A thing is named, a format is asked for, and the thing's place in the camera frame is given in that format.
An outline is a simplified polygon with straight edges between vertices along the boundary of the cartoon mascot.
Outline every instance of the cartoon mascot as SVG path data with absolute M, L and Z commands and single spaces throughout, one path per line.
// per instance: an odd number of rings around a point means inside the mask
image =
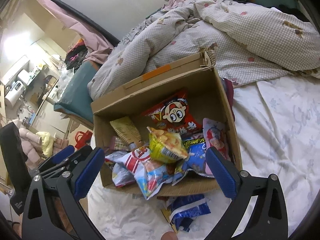
M 180 102 L 172 102 L 164 109 L 163 119 L 167 119 L 170 123 L 181 122 L 186 115 L 186 106 Z

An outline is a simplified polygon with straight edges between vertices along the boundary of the red bag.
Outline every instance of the red bag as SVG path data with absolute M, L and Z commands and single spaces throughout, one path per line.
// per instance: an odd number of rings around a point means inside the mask
M 186 89 L 175 93 L 142 115 L 151 116 L 159 129 L 180 133 L 182 136 L 202 129 L 202 125 L 189 113 Z
M 85 146 L 87 144 L 87 141 L 89 141 L 91 137 L 92 137 L 92 132 L 90 132 L 89 130 L 87 130 L 86 133 L 81 131 L 77 132 L 75 136 L 75 140 L 76 140 L 75 148 L 79 150 L 80 148 Z

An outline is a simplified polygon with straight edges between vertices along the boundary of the checkered comforter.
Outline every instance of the checkered comforter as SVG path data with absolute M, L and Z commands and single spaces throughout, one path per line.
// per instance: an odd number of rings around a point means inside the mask
M 255 4 L 185 0 L 138 28 L 132 41 L 119 45 L 89 82 L 93 100 L 204 50 L 214 50 L 219 75 L 235 87 L 299 70 L 318 76 L 320 36 L 312 24 Z

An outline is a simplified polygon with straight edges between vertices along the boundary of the snack bag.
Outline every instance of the snack bag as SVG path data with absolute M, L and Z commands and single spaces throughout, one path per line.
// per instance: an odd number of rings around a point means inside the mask
M 144 162 L 143 166 L 143 169 L 137 169 L 134 178 L 148 200 L 159 192 L 162 184 L 172 182 L 175 166 L 152 159 Z
M 123 156 L 127 155 L 128 152 L 126 151 L 116 151 L 113 152 L 107 156 L 104 157 L 104 162 L 107 164 L 110 168 L 113 168 L 113 166 L 116 163 L 116 160 L 119 158 L 122 158 Z
M 184 137 L 183 140 L 193 140 L 193 139 L 201 139 L 203 138 L 203 132 L 191 134 L 188 137 Z
M 177 197 L 161 212 L 176 233 L 178 230 L 189 232 L 196 217 L 211 213 L 203 194 Z
M 174 163 L 188 157 L 188 153 L 182 145 L 180 134 L 156 130 L 152 127 L 147 127 L 147 129 L 150 132 L 149 148 L 152 159 L 164 163 Z
M 177 163 L 172 185 L 176 185 L 181 181 L 188 171 L 194 171 L 200 176 L 214 178 L 212 173 L 206 173 L 205 152 L 206 143 L 204 138 L 191 139 L 183 141 L 183 145 L 188 151 L 188 157 Z
M 129 150 L 132 151 L 142 145 L 141 135 L 129 117 L 113 120 L 110 125 L 120 139 L 129 146 Z
M 129 147 L 117 136 L 112 136 L 109 144 L 110 152 L 114 151 L 127 151 L 129 152 Z
M 174 167 L 151 160 L 150 153 L 148 147 L 142 146 L 120 158 L 117 152 L 105 157 L 108 162 L 119 163 L 134 175 L 147 200 L 159 192 L 162 184 L 171 183 L 174 173 Z
M 142 115 L 151 116 L 159 129 L 168 132 L 187 135 L 202 129 L 202 125 L 189 113 L 185 89 L 143 112 Z
M 222 154 L 222 156 L 230 161 L 229 147 L 227 143 L 226 127 L 223 123 L 211 120 L 209 118 L 203 119 L 203 135 L 206 142 L 206 147 L 209 149 L 214 146 Z M 212 174 L 209 167 L 206 165 L 206 173 Z
M 116 187 L 123 187 L 135 182 L 134 176 L 121 164 L 115 163 L 112 168 L 112 181 Z

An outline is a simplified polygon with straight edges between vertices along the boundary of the pink jacket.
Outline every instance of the pink jacket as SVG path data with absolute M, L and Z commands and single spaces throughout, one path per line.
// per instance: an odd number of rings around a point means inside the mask
M 19 129 L 19 134 L 21 138 L 21 145 L 22 150 L 26 156 L 28 156 L 27 163 L 38 163 L 40 161 L 40 156 L 38 155 L 37 151 L 41 151 L 41 143 L 42 139 L 40 136 L 30 132 L 29 130 L 25 128 Z

